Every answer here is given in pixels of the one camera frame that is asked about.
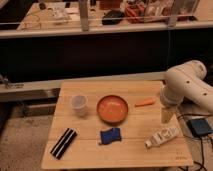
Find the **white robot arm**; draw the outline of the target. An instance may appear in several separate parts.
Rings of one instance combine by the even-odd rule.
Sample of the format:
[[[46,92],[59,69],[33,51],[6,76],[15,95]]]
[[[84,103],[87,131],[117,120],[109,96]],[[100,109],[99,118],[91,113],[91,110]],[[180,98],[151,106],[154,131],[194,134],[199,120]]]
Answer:
[[[168,123],[171,120],[176,108],[185,98],[213,114],[213,87],[203,81],[206,74],[205,65],[198,60],[173,66],[165,72],[165,85],[159,95],[163,105],[162,123]]]

